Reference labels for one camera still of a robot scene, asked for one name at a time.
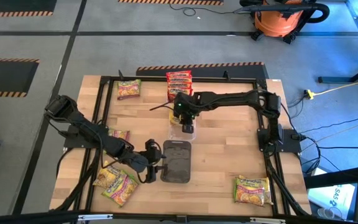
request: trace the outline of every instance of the wooden tabletop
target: wooden tabletop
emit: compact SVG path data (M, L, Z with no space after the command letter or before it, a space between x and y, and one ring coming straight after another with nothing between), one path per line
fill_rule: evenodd
M100 76L85 76L78 96L78 109L91 119L98 93ZM268 90L282 97L285 95L280 80L267 80ZM215 93L245 92L251 84L243 83L194 83L194 91ZM101 103L99 118L107 93L107 85ZM167 100L167 83L142 82L141 96L117 100L114 85L107 125L131 132L129 141L136 151L144 150L144 142L153 138L161 145L168 139L168 110L149 111ZM279 122L290 128L283 113ZM191 180L187 184L162 182L160 173L152 184L141 184L129 201L119 208L112 200L101 195L104 189L96 187L91 210L93 212L187 214L187 215L239 215L271 216L270 205L258 207L246 203L234 203L233 180L242 174L248 178L266 177L265 164L259 151L256 130L257 113L249 106L222 107L202 112L196 119L196 139L191 143ZM78 181L84 149L74 149L60 165L50 208L58 207ZM291 153L280 153L285 183L296 201L310 213L310 205L299 159ZM118 167L130 174L128 166ZM278 211L283 213L279 188L276 186ZM81 208L85 207L88 186L84 188Z

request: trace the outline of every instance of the orange shop vacuum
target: orange shop vacuum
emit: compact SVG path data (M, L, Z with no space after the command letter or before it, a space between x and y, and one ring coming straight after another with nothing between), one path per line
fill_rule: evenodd
M255 19L257 31L251 35L254 40L266 35L281 37L284 42L290 44L305 23L323 22L329 16L329 8L326 5L303 0L241 0L240 5L242 8L235 13L251 12ZM311 18L315 11L321 11L322 15Z

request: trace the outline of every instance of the black vacuum hose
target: black vacuum hose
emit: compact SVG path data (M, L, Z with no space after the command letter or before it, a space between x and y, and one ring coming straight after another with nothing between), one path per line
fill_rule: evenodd
M320 3L313 3L313 9L317 11L321 11L323 15L317 18L310 18L307 23L319 23L326 20L329 16L329 8L328 6Z

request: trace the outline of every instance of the black mat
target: black mat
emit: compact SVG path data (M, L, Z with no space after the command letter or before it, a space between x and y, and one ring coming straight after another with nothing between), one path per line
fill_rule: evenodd
M137 76L165 76L167 72L191 70L193 77L221 78L227 71L232 78L266 79L266 67L263 62L211 63L198 65L168 65L139 67Z
M38 59L0 58L0 97L27 96L38 64Z
M149 3L149 4L198 4L198 5L212 5L221 6L223 0L118 0L124 3Z
M51 16L57 0L0 0L0 17Z

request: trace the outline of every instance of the yellow plug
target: yellow plug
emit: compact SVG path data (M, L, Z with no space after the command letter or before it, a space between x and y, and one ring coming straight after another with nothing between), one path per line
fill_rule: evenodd
M313 93L310 90L304 90L303 93L305 94L305 96L307 97L307 99L312 100L314 98L314 96L316 95L315 93Z

